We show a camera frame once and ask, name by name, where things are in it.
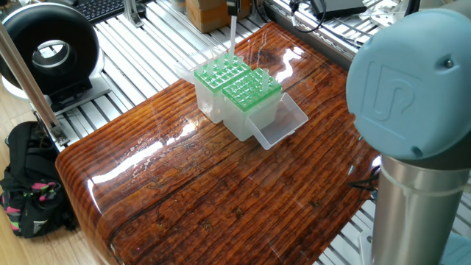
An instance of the black cable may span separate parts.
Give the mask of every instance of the black cable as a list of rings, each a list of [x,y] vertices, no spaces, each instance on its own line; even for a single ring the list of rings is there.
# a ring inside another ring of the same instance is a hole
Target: black cable
[[[412,13],[415,13],[419,11],[420,7],[420,0],[410,0],[409,5],[407,6],[406,12],[404,13],[404,16],[410,15]]]
[[[258,9],[258,5],[257,5],[257,0],[253,0],[253,4],[255,6],[255,10],[257,11],[257,14],[260,16],[260,18],[262,19],[262,21],[264,23],[268,23],[268,21],[266,20],[265,16],[262,15],[262,13],[260,12],[260,10]]]
[[[322,18],[321,18],[321,21],[319,22],[319,24],[317,24],[317,26],[315,28],[309,29],[309,30],[302,30],[302,29],[299,29],[297,26],[294,26],[294,28],[297,31],[302,32],[302,33],[311,33],[311,32],[314,32],[314,31],[318,30],[322,26],[322,23],[324,23],[324,21],[325,21],[325,13],[327,12],[327,4],[326,4],[327,0],[321,0],[321,1],[322,1],[322,9],[324,10],[324,12],[322,14]],[[304,1],[291,0],[289,2],[289,6],[291,7],[291,17],[294,17],[294,13],[300,8],[300,4],[302,2],[304,2]],[[311,0],[311,8],[314,11],[314,0]]]

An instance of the wood grain surface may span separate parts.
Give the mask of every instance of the wood grain surface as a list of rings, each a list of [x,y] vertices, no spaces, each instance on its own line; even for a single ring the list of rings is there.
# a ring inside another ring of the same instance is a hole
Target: wood grain surface
[[[347,73],[273,23],[235,53],[268,68],[309,121],[266,151],[212,124],[180,80],[66,148],[58,171],[106,261],[312,264],[361,206],[345,183],[377,153],[348,113]]]

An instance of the cardboard box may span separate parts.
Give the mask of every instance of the cardboard box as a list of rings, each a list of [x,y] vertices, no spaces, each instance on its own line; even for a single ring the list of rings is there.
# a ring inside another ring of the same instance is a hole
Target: cardboard box
[[[238,19],[250,14],[252,0],[241,0],[241,12]],[[223,0],[186,0],[186,15],[200,32],[211,32],[229,25],[227,4]]]

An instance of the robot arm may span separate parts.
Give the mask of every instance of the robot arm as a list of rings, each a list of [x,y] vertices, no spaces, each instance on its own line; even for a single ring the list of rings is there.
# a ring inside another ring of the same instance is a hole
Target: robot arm
[[[471,169],[471,1],[409,15],[358,51],[355,126],[382,153],[371,257],[439,264]]]

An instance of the white plastic pipette tip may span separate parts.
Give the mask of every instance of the white plastic pipette tip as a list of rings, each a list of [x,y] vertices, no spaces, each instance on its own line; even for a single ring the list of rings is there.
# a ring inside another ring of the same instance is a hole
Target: white plastic pipette tip
[[[203,67],[202,66],[198,66],[198,68],[196,68],[196,72],[198,74],[202,74],[203,73]]]
[[[206,70],[208,72],[208,75],[213,75],[213,69],[214,69],[214,61],[211,59],[208,62],[208,69]]]
[[[237,17],[233,15],[230,18],[230,48],[229,48],[229,64],[232,64],[234,61],[234,49],[236,47],[236,27],[237,27]]]
[[[265,91],[268,90],[269,75],[268,75],[268,69],[263,69],[262,71],[263,71],[263,73],[262,73],[262,91],[265,92]]]
[[[221,70],[224,67],[224,55],[219,56],[218,68]]]

